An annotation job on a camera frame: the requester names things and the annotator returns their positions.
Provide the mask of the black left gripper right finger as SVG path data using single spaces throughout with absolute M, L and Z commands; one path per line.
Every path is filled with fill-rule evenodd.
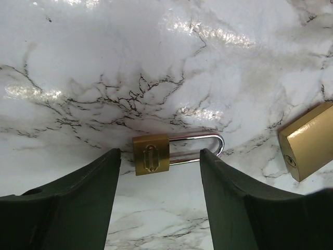
M 332 249 L 332 189 L 300 195 L 264 184 L 200 152 L 215 249 Z

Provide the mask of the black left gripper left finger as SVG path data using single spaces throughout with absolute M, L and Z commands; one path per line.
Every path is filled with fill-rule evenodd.
M 104 249 L 121 165 L 112 149 L 22 195 L 1 197 L 1 249 Z

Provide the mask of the small brass padlock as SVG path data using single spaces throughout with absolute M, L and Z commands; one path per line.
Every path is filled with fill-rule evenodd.
M 132 138 L 133 159 L 137 176 L 169 171 L 171 166 L 195 163 L 200 156 L 191 152 L 170 153 L 170 144 L 181 141 L 216 139 L 218 147 L 214 152 L 220 156 L 225 147 L 224 138 L 215 132 L 203 131 L 181 134 L 151 134 Z

